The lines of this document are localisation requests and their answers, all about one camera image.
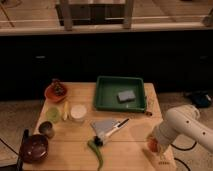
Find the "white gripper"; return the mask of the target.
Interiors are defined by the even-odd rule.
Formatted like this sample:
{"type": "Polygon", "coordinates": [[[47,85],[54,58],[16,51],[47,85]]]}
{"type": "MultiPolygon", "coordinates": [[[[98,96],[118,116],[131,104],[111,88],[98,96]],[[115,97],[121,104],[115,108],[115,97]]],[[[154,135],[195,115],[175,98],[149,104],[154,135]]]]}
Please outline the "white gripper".
{"type": "Polygon", "coordinates": [[[157,140],[157,149],[160,160],[167,160],[165,151],[168,146],[175,140],[175,132],[172,129],[157,125],[153,129],[153,136],[157,140]]]}

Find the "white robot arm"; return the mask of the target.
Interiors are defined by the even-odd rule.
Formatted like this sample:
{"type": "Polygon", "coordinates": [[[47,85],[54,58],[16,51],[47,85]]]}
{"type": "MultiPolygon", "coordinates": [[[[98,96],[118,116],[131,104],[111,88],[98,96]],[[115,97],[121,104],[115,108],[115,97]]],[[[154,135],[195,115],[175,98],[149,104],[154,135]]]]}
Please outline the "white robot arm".
{"type": "Polygon", "coordinates": [[[151,132],[149,149],[162,156],[176,138],[183,134],[213,153],[213,129],[199,122],[199,117],[200,112],[193,105],[181,105],[168,109],[163,121],[151,132]]]}

